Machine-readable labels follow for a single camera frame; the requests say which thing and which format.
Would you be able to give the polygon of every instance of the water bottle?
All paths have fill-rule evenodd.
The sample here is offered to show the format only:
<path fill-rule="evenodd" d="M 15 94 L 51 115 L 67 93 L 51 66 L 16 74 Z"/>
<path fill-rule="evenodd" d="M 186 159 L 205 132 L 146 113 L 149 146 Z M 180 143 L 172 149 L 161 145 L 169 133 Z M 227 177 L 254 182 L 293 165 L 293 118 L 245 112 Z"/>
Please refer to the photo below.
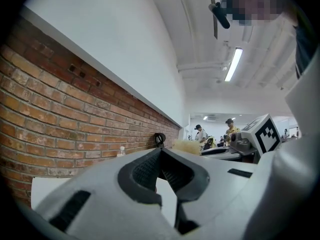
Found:
<path fill-rule="evenodd" d="M 124 147 L 124 146 L 121 146 L 118 154 L 116 154 L 116 157 L 119 158 L 119 157 L 123 157 L 123 156 L 125 156 L 125 155 L 126 155 L 125 147 Z"/>

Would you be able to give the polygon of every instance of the baseball cap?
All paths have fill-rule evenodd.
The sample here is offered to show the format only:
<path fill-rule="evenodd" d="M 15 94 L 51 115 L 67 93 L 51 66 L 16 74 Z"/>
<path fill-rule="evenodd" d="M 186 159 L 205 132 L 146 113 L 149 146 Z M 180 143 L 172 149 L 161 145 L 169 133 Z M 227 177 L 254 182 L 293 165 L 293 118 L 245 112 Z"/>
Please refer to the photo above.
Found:
<path fill-rule="evenodd" d="M 227 121 L 225 121 L 225 123 L 226 124 L 231 124 L 231 123 L 233 123 L 234 121 L 231 119 L 231 118 L 229 118 Z"/>

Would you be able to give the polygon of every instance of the yellow shirt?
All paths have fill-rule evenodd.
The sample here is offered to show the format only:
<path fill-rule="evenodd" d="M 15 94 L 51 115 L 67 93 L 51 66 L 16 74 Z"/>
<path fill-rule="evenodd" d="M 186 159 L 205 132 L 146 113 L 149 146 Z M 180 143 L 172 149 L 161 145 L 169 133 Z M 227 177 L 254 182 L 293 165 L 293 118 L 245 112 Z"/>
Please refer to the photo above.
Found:
<path fill-rule="evenodd" d="M 229 144 L 231 142 L 230 134 L 233 134 L 233 133 L 240 133 L 240 128 L 237 128 L 237 127 L 233 126 L 232 128 L 229 128 L 228 130 L 226 130 L 225 134 L 228 135 L 227 142 Z"/>

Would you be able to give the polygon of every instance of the brick wall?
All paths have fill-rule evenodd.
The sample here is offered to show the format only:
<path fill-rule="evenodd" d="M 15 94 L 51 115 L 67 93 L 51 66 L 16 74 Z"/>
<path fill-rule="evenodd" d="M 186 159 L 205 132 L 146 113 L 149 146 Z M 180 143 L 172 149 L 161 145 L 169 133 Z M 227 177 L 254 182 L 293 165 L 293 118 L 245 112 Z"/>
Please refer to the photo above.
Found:
<path fill-rule="evenodd" d="M 71 177 L 126 152 L 171 147 L 179 127 L 19 18 L 1 47 L 0 172 L 30 204 L 32 178 Z"/>

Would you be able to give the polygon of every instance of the fluorescent light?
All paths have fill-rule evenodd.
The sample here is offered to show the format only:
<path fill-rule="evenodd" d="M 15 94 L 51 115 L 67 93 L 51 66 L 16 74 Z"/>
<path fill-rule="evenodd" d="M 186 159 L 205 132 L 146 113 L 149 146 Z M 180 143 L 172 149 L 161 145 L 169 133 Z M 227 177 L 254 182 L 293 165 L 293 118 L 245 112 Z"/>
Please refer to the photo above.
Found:
<path fill-rule="evenodd" d="M 236 69 L 237 69 L 237 66 L 238 66 L 238 63 L 239 63 L 239 61 L 240 61 L 240 58 L 241 58 L 241 55 L 242 55 L 242 52 L 243 52 L 243 51 L 244 51 L 244 50 L 242 50 L 241 48 L 236 48 L 236 49 L 235 49 L 231 66 L 230 66 L 230 68 L 229 68 L 228 74 L 226 75 L 224 81 L 230 82 L 232 76 L 234 75 L 234 73 L 235 73 L 235 71 L 236 71 Z"/>

